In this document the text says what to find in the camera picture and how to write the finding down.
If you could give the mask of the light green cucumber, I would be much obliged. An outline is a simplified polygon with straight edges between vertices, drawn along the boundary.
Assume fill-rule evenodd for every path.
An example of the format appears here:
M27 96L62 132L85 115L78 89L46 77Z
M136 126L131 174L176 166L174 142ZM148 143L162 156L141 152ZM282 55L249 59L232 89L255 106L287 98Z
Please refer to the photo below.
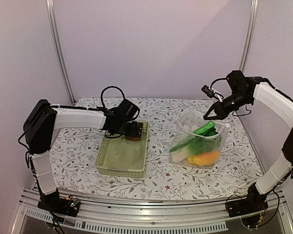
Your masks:
M196 129L193 133L199 136L204 136L209 130L215 127L215 123L213 121L207 122L205 125Z

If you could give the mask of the dark green cucumber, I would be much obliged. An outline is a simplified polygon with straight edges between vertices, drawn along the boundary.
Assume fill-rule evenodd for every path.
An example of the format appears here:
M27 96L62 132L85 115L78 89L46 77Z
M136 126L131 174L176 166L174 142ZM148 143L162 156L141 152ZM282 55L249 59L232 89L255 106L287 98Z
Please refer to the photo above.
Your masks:
M214 135L217 135L218 134L218 132L216 131L216 129L215 128L212 128L212 129L210 129L206 134L205 134L205 136L206 137L211 137L211 136L214 136Z

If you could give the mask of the brown potato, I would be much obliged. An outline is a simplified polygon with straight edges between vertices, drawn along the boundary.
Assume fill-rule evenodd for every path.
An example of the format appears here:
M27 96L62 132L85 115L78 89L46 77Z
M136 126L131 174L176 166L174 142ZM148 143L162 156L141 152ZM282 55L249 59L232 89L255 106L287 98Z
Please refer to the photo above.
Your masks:
M127 136L126 139L130 140L130 141L139 141L140 140L140 138L138 138L138 137L131 137L131 136Z

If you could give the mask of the clear zip top bag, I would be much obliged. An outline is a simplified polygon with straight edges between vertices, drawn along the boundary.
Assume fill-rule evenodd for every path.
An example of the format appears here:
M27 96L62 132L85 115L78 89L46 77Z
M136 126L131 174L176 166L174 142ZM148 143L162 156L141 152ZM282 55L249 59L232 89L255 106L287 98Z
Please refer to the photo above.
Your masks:
M198 111L189 111L176 120L176 134L169 150L173 164L209 168L222 152L230 124L204 120Z

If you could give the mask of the white green bok choy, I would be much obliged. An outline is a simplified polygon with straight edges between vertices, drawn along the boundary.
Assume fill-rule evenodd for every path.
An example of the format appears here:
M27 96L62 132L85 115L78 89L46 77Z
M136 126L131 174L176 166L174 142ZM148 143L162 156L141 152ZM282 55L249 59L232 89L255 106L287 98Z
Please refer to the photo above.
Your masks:
M189 136L175 144L170 150L170 159L173 163L179 163L189 156L213 152L220 149L221 137L203 138Z

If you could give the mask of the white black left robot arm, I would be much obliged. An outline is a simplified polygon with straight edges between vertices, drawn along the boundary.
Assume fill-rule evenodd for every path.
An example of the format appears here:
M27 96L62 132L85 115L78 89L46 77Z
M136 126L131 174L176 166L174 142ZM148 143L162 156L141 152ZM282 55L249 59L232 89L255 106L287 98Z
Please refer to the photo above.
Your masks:
M41 193L44 204L53 212L63 207L63 201L54 193L57 191L50 164L50 149L55 130L65 128L90 128L107 131L112 138L125 136L140 139L143 125L136 121L140 109L128 99L114 108L105 106L86 108L52 105L41 99L26 119L23 133L27 148L28 164Z

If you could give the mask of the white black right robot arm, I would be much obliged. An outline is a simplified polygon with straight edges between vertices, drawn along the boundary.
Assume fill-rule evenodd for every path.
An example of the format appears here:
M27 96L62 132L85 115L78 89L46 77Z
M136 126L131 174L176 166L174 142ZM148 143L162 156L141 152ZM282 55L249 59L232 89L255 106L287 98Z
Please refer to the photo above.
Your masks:
M204 115L205 120L223 120L240 107L258 101L277 114L289 127L290 133L281 149L281 155L270 169L248 189L248 198L243 201L243 209L254 212L261 206L264 196L293 169L293 100L274 87L267 78L246 77L240 70L233 70L224 78L231 95L215 102Z

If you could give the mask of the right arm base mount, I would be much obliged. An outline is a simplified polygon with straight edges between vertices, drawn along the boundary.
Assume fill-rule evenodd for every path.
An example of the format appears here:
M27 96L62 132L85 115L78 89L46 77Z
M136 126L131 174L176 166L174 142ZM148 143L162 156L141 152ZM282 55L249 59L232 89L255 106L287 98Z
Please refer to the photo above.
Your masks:
M248 215L268 208L267 194L261 195L255 183L248 188L247 197L238 200L226 201L225 208L229 217Z

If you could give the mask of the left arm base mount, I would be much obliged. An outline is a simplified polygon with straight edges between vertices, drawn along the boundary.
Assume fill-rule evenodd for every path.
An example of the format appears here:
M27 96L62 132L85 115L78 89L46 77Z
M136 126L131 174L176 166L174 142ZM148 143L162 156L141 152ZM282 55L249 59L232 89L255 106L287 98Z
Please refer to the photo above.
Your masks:
M60 197L59 191L49 195L40 195L38 208L49 211L51 214L61 214L77 217L80 208L80 199L69 195L65 198Z

